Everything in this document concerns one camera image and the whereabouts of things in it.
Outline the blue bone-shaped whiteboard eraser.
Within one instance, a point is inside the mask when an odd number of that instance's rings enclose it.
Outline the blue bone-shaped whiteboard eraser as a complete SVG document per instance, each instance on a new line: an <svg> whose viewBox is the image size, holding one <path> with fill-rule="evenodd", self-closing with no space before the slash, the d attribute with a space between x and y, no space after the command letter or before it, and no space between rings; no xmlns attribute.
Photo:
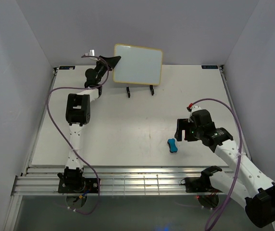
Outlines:
<svg viewBox="0 0 275 231"><path fill-rule="evenodd" d="M175 139L168 139L167 144L169 146L169 152L170 153L177 153L178 148L176 146Z"/></svg>

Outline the yellow-framed whiteboard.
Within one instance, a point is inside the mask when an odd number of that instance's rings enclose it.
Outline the yellow-framed whiteboard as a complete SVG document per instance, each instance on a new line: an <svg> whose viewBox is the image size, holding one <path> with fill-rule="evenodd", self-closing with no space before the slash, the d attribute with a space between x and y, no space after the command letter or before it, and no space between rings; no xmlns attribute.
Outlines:
<svg viewBox="0 0 275 231"><path fill-rule="evenodd" d="M114 46L114 56L121 57L113 69L115 83L160 85L162 50L118 43Z"/></svg>

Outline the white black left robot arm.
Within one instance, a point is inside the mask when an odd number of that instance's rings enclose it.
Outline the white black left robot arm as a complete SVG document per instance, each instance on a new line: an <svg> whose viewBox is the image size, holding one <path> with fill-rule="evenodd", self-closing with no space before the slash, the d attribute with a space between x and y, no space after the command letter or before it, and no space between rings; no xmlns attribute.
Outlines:
<svg viewBox="0 0 275 231"><path fill-rule="evenodd" d="M71 150L63 173L58 177L65 187L81 192L86 187L83 177L84 162L77 155L82 150L83 129L90 122L90 104L102 95L102 77L112 71L121 60L121 56L96 58L96 66L85 71L84 90L70 93L67 98L65 119L69 125L69 143Z"/></svg>

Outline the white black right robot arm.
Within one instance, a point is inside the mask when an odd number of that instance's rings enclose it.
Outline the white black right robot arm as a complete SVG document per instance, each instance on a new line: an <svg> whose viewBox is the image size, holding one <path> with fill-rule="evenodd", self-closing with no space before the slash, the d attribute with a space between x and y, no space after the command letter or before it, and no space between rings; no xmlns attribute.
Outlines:
<svg viewBox="0 0 275 231"><path fill-rule="evenodd" d="M177 141L201 141L235 173L232 178L217 166L201 172L198 185L206 191L217 189L244 208L250 221L263 228L275 221L275 182L238 151L233 136L217 128L209 111L194 106L190 117L177 120Z"/></svg>

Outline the black metal whiteboard stand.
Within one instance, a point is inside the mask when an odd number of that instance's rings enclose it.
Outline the black metal whiteboard stand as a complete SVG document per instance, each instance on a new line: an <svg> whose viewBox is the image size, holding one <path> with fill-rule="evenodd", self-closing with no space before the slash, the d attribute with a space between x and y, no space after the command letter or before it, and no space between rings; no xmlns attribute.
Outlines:
<svg viewBox="0 0 275 231"><path fill-rule="evenodd" d="M153 85L149 85L149 89L150 89L150 93L153 96L155 94L154 91L154 86ZM134 93L141 93L141 92L146 92L146 88L134 88L133 90ZM130 98L131 97L131 91L130 91L130 87L126 86L126 93L127 93L127 97Z"/></svg>

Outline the blue label sticker left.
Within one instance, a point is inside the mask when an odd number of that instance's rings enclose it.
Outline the blue label sticker left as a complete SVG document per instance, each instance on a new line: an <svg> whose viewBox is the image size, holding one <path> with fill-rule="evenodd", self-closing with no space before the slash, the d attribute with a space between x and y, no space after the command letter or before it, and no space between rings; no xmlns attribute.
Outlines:
<svg viewBox="0 0 275 231"><path fill-rule="evenodd" d="M59 66L59 70L74 70L75 66Z"/></svg>

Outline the blue label sticker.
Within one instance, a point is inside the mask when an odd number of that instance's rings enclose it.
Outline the blue label sticker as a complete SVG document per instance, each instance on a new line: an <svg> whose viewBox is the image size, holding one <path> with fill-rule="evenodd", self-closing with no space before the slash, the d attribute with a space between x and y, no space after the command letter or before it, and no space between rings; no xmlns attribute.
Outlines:
<svg viewBox="0 0 275 231"><path fill-rule="evenodd" d="M59 66L59 70L74 70L75 66Z"/></svg>
<svg viewBox="0 0 275 231"><path fill-rule="evenodd" d="M218 69L217 65L202 65L202 69Z"/></svg>

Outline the blue label sticker right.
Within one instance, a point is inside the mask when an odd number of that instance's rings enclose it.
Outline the blue label sticker right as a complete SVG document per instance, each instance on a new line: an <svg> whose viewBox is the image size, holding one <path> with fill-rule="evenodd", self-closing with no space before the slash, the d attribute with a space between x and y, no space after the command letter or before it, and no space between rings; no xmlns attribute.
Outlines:
<svg viewBox="0 0 275 231"><path fill-rule="evenodd" d="M217 65L202 65L202 69L218 69Z"/></svg>

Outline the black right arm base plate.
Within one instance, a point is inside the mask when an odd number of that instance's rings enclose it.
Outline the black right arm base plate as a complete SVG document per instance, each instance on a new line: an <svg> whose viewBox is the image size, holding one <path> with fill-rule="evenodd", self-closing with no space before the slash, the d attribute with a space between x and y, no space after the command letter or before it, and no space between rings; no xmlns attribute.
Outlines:
<svg viewBox="0 0 275 231"><path fill-rule="evenodd" d="M180 181L180 185L185 186L187 193L214 193L218 192L208 178L203 177L186 177Z"/></svg>

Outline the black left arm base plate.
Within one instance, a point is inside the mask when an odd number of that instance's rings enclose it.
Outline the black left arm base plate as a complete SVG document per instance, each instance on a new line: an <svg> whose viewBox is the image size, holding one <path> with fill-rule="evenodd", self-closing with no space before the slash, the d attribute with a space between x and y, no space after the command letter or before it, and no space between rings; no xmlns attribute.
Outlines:
<svg viewBox="0 0 275 231"><path fill-rule="evenodd" d="M77 182L70 182L68 180L60 180L58 186L58 193L98 193L99 184L96 178L81 178Z"/></svg>

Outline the aluminium table edge rail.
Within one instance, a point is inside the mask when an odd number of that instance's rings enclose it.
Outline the aluminium table edge rail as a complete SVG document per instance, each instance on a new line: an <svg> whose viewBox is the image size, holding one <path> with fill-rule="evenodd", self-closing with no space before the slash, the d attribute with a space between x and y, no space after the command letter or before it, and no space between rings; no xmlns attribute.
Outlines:
<svg viewBox="0 0 275 231"><path fill-rule="evenodd" d="M185 195L183 179L205 167L96 167L102 196ZM58 195L62 167L30 167L16 177L12 195Z"/></svg>

